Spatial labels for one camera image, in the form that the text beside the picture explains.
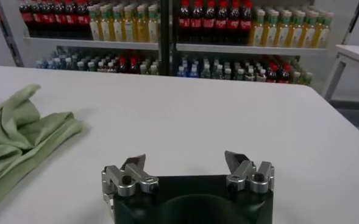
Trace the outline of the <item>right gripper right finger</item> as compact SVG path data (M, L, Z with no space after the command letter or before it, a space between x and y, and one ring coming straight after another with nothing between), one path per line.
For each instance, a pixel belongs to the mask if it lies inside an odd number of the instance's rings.
M246 155L225 151L224 156L230 174L226 176L229 190L240 192L249 190L256 194L265 194L274 190L274 166L262 161L257 167Z

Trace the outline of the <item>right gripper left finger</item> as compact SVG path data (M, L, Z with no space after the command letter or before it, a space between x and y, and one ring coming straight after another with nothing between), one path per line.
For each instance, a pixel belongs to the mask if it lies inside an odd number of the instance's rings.
M158 178L144 171L146 155L127 158L119 168L115 165L105 166L101 172L102 193L104 197L118 195L130 197L135 195L137 186L147 194L158 190Z

